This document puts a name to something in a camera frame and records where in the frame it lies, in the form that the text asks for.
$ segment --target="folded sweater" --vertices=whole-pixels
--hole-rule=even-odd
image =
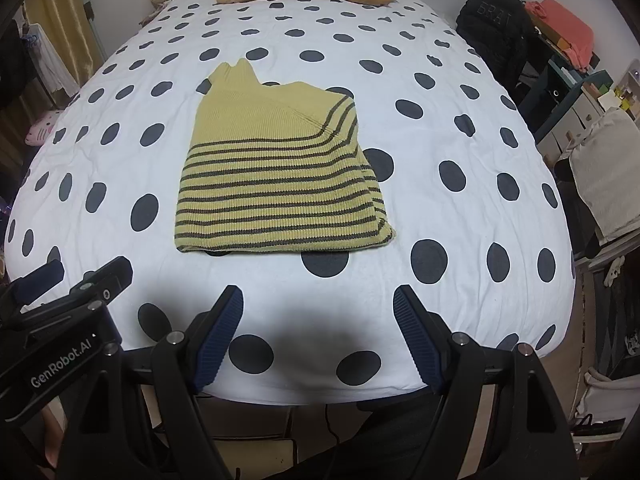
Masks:
[[[388,243],[353,100],[302,82],[261,85],[218,66],[180,179],[181,251],[343,251]]]

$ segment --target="metal screw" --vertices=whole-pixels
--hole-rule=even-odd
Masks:
[[[526,357],[529,357],[530,355],[533,355],[533,348],[529,343],[519,343],[518,352]]]
[[[116,343],[107,343],[102,350],[105,355],[114,355],[118,351]]]
[[[453,339],[453,342],[456,345],[460,346],[464,346],[469,343],[469,341],[471,341],[470,337],[464,332],[454,332],[453,334],[451,334],[451,339]]]
[[[174,332],[169,332],[166,336],[166,340],[168,343],[172,345],[177,345],[184,340],[184,334],[179,330],[175,330]]]

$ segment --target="bed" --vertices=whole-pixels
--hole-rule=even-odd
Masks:
[[[266,85],[302,80],[354,96],[359,143],[397,232],[389,245],[176,249],[180,172],[205,79],[240,57]],[[422,1],[174,0],[60,116],[22,184],[5,253],[12,278],[62,261],[63,281],[42,300],[126,256],[133,282],[110,305],[125,349],[183,330],[235,284],[244,316],[206,391],[349,402],[424,386],[392,312],[402,284],[480,344],[555,348],[575,284],[558,199],[504,89]]]

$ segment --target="pink plush toy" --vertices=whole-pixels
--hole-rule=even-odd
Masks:
[[[29,146],[42,146],[47,137],[51,134],[53,126],[55,126],[62,110],[50,110],[45,112],[42,117],[36,121],[31,128],[27,138],[24,139],[25,144]]]

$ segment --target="drawer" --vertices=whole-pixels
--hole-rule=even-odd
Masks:
[[[604,115],[603,110],[594,105],[585,94],[578,97],[572,108],[580,117],[585,130],[588,130],[595,121]]]
[[[542,159],[545,161],[546,166],[552,170],[554,164],[558,161],[561,155],[560,147],[558,146],[556,138],[551,132],[549,132],[546,134],[545,138],[538,143],[536,148],[540,155],[542,155]]]
[[[567,113],[565,113],[562,119],[558,121],[558,124],[553,127],[551,132],[556,138],[560,149],[564,151],[572,140],[584,137],[585,129],[582,127],[582,123],[575,111],[572,108],[569,108]]]

